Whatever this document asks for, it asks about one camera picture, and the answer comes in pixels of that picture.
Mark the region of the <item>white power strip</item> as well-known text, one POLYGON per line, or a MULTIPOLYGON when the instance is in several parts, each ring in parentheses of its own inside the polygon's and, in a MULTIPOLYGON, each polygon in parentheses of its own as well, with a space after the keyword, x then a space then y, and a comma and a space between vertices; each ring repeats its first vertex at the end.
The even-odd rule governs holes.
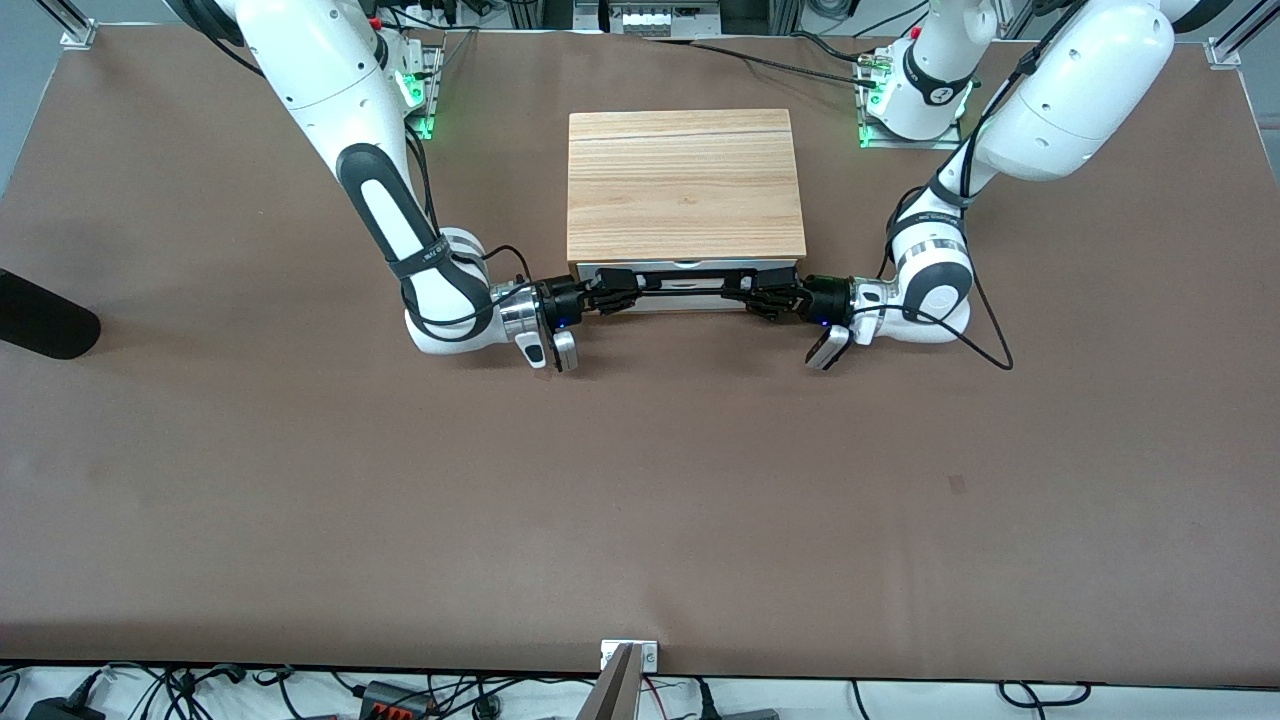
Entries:
POLYGON ((608 0, 609 31, 645 38, 704 38, 722 31, 718 0, 608 0))

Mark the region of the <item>black power adapter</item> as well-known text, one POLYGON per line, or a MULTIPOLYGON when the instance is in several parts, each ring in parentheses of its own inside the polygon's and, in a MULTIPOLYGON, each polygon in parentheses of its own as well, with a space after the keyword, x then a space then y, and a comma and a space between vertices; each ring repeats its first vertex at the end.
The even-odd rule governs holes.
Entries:
POLYGON ((68 698, 36 701, 23 720, 106 720, 104 712, 88 705, 73 705, 68 698))

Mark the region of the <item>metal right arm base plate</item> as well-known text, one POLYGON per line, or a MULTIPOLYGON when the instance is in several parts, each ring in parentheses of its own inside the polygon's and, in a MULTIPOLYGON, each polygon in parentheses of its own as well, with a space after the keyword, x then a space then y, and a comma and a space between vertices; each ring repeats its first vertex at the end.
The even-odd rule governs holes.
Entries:
POLYGON ((443 46, 416 38, 406 42, 397 78, 407 106, 404 119, 420 140, 433 137, 443 64, 443 46))

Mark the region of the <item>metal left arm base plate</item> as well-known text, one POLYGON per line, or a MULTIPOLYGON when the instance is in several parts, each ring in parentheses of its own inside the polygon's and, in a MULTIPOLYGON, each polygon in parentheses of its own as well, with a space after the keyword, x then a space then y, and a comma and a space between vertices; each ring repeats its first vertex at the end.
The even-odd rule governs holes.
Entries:
POLYGON ((874 53, 863 53, 854 65, 858 79, 870 79, 873 88, 855 90, 855 108, 858 118, 858 133, 860 146, 864 149, 911 149, 911 150, 954 150, 963 141, 961 119, 966 111, 966 99, 973 90, 969 83, 960 95, 959 105, 948 128, 933 138, 908 138, 896 135, 887 127, 882 118, 873 113, 882 108, 890 96, 884 82, 891 77, 892 60, 888 47, 878 47, 874 53))

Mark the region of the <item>aluminium frame profile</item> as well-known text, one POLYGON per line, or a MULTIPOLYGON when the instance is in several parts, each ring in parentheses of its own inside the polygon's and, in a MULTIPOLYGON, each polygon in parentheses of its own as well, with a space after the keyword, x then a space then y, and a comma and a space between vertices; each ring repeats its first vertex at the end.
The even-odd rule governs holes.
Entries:
POLYGON ((1277 18, 1280 18, 1280 0, 1256 0, 1253 6, 1220 38, 1226 37, 1229 42, 1234 41, 1242 51, 1252 41, 1257 40, 1277 18))

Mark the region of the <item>brown table mat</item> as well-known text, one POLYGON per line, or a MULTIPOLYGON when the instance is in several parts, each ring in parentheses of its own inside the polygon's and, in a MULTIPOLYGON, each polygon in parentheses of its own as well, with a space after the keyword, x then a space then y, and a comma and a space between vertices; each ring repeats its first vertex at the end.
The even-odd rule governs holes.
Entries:
POLYGON ((1280 685, 1280 188, 1179 47, 1100 154, 992 182, 1016 366, 744 313, 416 350, 271 90, 183 26, 58 63, 0 266, 0 659, 1280 685))

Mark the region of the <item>wooden drawer cabinet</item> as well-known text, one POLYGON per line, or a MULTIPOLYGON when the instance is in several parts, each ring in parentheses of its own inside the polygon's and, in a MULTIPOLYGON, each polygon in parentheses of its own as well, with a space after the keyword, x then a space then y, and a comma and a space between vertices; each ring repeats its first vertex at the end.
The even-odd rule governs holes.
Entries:
POLYGON ((589 261, 806 256, 785 109, 573 113, 567 173, 575 277, 589 261))

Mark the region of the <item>black rounded pole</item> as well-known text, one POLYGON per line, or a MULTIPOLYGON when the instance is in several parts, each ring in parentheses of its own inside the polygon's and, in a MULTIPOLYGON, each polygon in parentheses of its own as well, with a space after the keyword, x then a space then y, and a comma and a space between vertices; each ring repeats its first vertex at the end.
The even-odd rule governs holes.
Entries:
POLYGON ((0 269, 0 342, 72 360, 100 340, 99 316, 26 278, 0 269))

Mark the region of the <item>white drawer with black handle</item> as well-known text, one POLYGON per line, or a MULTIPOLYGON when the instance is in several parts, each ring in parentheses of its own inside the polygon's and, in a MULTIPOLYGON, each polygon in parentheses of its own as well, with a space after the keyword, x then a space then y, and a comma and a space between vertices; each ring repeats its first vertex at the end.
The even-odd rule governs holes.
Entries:
POLYGON ((589 281, 600 270, 627 270, 644 277, 646 290, 691 293, 692 291, 748 291, 756 287, 756 278, 767 272, 794 272, 797 259, 737 258, 719 260, 628 260, 576 263, 573 270, 589 281))

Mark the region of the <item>orange black connector block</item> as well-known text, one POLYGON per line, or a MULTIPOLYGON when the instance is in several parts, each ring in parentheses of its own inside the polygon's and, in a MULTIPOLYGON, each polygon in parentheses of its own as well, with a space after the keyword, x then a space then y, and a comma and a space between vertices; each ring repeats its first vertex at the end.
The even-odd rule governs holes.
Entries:
POLYGON ((428 720, 435 708, 429 691, 411 691, 387 682, 358 685, 358 720, 428 720))

